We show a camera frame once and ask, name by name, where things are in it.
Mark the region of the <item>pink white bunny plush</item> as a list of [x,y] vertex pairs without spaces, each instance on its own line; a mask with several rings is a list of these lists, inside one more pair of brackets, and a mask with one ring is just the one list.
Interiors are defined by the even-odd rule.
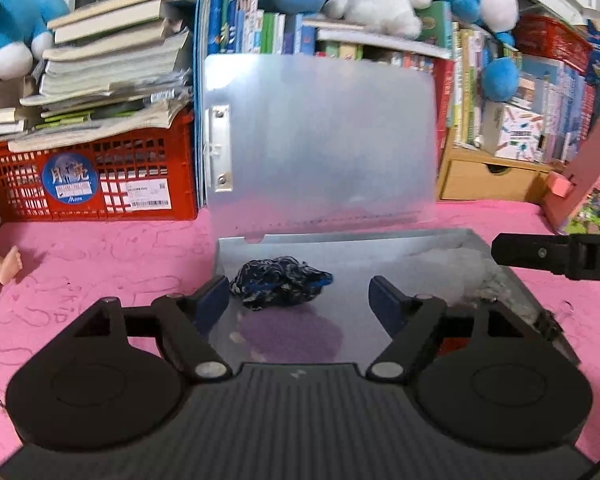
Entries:
[[369,32],[415,40],[422,32],[416,10],[432,0],[328,0],[321,12],[331,20],[362,25]]

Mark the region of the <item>translucent plastic file box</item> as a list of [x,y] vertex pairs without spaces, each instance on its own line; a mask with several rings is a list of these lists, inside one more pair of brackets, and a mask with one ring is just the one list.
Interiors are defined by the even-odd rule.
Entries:
[[[334,282],[308,302],[342,330],[342,346],[331,363],[369,366],[390,340],[368,304],[374,276],[402,290],[408,258],[431,249],[477,249],[492,260],[489,245],[471,230],[432,225],[436,173],[437,164],[431,177],[395,169],[380,176],[346,170],[273,182],[249,178],[226,192],[204,185],[218,240],[215,271],[234,278],[250,260],[291,256],[331,273]],[[500,269],[509,294],[499,300],[533,323],[542,306],[512,271]],[[256,362],[230,340],[238,314],[247,311],[232,298],[210,335],[231,366]]]

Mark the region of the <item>black binder clips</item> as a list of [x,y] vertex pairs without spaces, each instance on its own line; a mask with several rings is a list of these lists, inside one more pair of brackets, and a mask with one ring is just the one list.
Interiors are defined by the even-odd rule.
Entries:
[[533,327],[551,344],[566,344],[566,327],[573,320],[573,315],[572,303],[562,301],[554,311],[543,309],[536,317]]

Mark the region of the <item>row of upright books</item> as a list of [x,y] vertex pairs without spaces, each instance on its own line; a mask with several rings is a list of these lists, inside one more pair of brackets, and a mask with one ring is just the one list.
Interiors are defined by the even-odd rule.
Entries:
[[196,0],[192,41],[199,183],[434,173],[454,98],[449,49],[274,0]]

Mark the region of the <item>red knitted scrunchie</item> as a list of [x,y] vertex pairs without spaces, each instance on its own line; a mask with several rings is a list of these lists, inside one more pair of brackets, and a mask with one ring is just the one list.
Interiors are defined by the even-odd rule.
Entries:
[[469,337],[443,337],[436,353],[437,358],[447,356],[453,352],[465,349],[469,344]]

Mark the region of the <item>red plastic crate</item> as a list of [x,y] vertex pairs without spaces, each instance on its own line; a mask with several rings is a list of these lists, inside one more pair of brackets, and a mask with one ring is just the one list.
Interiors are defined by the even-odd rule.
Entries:
[[2,220],[192,220],[192,125],[193,113],[182,110],[170,128],[68,148],[13,153],[2,142]]

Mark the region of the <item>red basket on books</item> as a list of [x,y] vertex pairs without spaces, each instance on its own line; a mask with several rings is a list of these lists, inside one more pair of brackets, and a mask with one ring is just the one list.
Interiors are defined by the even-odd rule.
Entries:
[[593,47],[585,34],[560,18],[524,14],[513,30],[518,50],[524,54],[562,61],[581,75],[588,70]]

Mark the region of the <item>small white patterned box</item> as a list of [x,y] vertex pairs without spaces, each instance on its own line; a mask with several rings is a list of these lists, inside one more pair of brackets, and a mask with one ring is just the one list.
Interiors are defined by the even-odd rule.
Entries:
[[541,159],[544,117],[540,114],[500,103],[494,114],[496,157],[538,162]]

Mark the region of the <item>stack of books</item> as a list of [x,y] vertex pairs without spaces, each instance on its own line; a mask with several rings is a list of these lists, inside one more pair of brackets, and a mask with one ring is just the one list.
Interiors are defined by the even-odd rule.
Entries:
[[192,105],[193,0],[102,0],[47,25],[30,74],[0,79],[0,143],[21,153],[143,128]]

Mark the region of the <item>wooden drawer organizer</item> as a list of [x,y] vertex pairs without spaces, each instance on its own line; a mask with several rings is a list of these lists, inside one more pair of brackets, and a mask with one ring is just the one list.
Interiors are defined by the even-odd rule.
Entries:
[[448,131],[437,177],[437,200],[512,200],[538,204],[552,166],[492,156],[456,145]]

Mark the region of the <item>pink bunny print blanket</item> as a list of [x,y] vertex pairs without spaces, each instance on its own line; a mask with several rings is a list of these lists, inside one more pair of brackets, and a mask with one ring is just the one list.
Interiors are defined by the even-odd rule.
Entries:
[[[511,204],[443,206],[432,225],[471,230],[490,255],[498,234],[545,232]],[[542,310],[572,303],[568,342],[498,299],[448,306],[440,338],[469,344],[414,379],[231,366],[216,349],[232,376],[186,379],[150,305],[224,275],[208,214],[6,224],[12,245],[24,272],[0,287],[0,479],[600,479],[600,284],[512,271]]]

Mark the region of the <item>white fluffy scrunchie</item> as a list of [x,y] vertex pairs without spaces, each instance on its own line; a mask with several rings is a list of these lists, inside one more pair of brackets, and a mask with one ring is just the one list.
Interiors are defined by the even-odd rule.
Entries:
[[408,258],[402,290],[408,296],[433,296],[449,307],[509,294],[500,267],[477,249],[431,249]]

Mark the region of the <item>large blue white plush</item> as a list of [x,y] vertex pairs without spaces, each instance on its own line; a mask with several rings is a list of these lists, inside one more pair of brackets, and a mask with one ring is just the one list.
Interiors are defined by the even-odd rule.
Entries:
[[518,0],[443,0],[462,23],[478,25],[498,45],[498,55],[483,67],[481,90],[493,102],[507,102],[518,89],[519,70],[504,46],[513,47],[512,31],[519,18]]

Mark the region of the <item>pink triangular miniature house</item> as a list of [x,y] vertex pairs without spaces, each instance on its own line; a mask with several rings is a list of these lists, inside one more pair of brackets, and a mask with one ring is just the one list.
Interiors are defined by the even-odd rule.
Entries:
[[546,178],[541,206],[557,234],[600,234],[600,118],[563,172]]

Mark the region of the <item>navy floral scrunchie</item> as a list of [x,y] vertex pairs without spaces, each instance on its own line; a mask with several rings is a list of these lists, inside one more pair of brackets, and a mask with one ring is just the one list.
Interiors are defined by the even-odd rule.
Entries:
[[291,256],[246,262],[230,281],[230,293],[251,311],[307,304],[334,282],[331,273]]

